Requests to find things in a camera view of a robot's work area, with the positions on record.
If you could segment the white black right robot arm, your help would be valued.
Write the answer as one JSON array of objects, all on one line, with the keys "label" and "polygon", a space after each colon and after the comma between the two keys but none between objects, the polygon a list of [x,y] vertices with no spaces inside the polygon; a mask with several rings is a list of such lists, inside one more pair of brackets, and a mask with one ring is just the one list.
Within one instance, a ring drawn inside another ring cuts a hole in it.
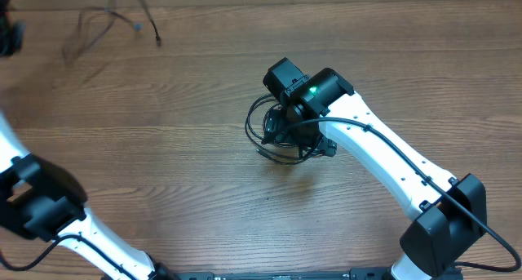
[{"label": "white black right robot arm", "polygon": [[311,77],[284,58],[263,84],[281,105],[268,115],[263,143],[296,145],[301,158],[346,149],[411,220],[400,238],[404,253],[386,278],[443,278],[484,235],[484,185],[472,174],[456,178],[410,147],[339,73],[325,68]]}]

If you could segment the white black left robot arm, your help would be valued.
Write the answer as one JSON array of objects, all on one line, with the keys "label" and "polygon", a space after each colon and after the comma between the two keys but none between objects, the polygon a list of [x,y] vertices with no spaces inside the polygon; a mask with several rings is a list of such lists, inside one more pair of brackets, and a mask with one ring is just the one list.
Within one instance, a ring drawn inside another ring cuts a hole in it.
[{"label": "white black left robot arm", "polygon": [[1,120],[1,226],[48,248],[34,261],[10,271],[27,271],[57,246],[66,247],[104,272],[107,279],[174,279],[149,254],[130,246],[88,207],[79,182],[63,167],[31,153],[9,122]]}]

